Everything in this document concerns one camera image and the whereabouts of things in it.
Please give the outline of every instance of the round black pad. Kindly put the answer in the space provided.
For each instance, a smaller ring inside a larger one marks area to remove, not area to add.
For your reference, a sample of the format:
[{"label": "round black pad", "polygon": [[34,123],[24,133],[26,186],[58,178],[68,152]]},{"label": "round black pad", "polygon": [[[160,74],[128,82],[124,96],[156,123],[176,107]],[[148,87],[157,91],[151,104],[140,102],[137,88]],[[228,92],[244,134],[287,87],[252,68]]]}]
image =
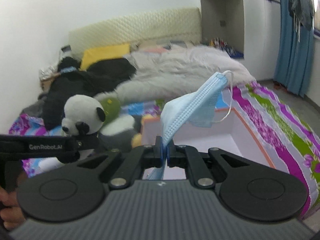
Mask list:
[{"label": "round black pad", "polygon": [[248,184],[248,191],[262,200],[276,199],[284,193],[284,186],[274,179],[254,179]]},{"label": "round black pad", "polygon": [[77,189],[77,184],[70,180],[56,179],[45,182],[40,187],[40,194],[49,200],[64,200],[72,197]]},{"label": "round black pad", "polygon": [[296,177],[257,163],[231,168],[219,196],[232,212],[260,222],[298,216],[307,200]]},{"label": "round black pad", "polygon": [[104,196],[97,173],[76,165],[37,175],[18,188],[18,202],[27,217],[57,223],[88,215]]}]

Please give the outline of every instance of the colorful items on shelf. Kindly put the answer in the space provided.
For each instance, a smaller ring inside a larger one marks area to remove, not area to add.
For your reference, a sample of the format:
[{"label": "colorful items on shelf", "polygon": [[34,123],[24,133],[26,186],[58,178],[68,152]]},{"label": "colorful items on shelf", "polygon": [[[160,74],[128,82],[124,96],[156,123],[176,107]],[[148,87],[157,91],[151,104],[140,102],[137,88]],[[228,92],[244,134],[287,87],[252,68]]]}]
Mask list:
[{"label": "colorful items on shelf", "polygon": [[209,42],[203,42],[202,44],[215,47],[216,49],[223,50],[228,53],[231,58],[243,58],[243,53],[236,51],[232,46],[228,45],[223,39],[215,38]]}]

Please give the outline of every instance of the blue face mask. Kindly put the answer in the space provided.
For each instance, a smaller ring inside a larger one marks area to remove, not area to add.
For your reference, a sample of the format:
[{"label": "blue face mask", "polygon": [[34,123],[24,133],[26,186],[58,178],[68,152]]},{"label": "blue face mask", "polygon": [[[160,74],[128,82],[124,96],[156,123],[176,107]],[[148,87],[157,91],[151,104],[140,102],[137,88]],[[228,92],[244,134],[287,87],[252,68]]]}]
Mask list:
[{"label": "blue face mask", "polygon": [[[186,122],[198,127],[211,127],[215,123],[213,117],[218,96],[228,84],[226,73],[231,73],[230,85],[232,87],[233,73],[231,71],[225,71],[222,74],[216,72],[196,92],[176,98],[165,104],[160,118],[164,149],[166,149],[175,133]],[[227,115],[218,122],[224,120],[230,112],[231,103]],[[162,168],[154,169],[148,179],[162,179],[164,167],[165,164]]]}]

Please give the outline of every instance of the green ball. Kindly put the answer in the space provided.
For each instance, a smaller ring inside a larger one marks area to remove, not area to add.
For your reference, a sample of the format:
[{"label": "green ball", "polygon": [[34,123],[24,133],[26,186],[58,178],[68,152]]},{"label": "green ball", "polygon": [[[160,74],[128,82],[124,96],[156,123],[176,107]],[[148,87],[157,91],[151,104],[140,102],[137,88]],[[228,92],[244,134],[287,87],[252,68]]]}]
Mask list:
[{"label": "green ball", "polygon": [[100,104],[102,105],[103,111],[106,115],[106,120],[103,125],[106,125],[118,118],[121,106],[117,98],[105,98],[100,101]]}]

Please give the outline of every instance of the wall socket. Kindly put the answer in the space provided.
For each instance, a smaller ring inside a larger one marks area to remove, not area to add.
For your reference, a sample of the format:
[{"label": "wall socket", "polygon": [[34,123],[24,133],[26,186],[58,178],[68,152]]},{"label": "wall socket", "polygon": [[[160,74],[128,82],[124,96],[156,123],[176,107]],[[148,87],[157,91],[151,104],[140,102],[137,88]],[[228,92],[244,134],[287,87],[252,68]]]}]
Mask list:
[{"label": "wall socket", "polygon": [[66,45],[66,46],[64,46],[64,47],[61,48],[61,51],[62,51],[63,53],[66,53],[66,52],[68,52],[68,51],[71,51],[71,46],[70,46],[70,45]]},{"label": "wall socket", "polygon": [[226,27],[227,26],[227,23],[225,20],[221,20],[220,21],[220,27]]}]

